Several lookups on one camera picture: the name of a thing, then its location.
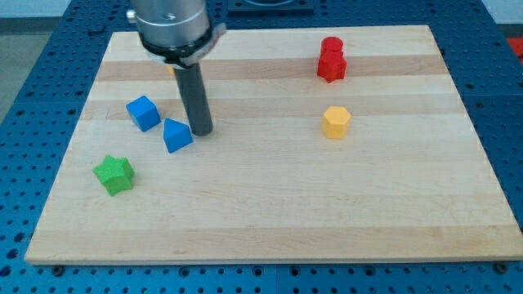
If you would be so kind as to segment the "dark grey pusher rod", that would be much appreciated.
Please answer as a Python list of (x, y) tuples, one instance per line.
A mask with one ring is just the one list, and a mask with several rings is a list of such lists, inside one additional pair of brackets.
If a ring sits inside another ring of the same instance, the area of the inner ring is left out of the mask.
[(199, 64), (174, 72), (191, 132), (196, 136), (209, 135), (213, 122)]

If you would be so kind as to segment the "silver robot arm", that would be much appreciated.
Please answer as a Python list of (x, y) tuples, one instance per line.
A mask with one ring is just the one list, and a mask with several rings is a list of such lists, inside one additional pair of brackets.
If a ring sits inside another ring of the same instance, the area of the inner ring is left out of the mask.
[(212, 115), (199, 62), (226, 33), (210, 21), (204, 0), (131, 0), (129, 22), (136, 24), (142, 46), (153, 60), (175, 73), (191, 132), (206, 136)]

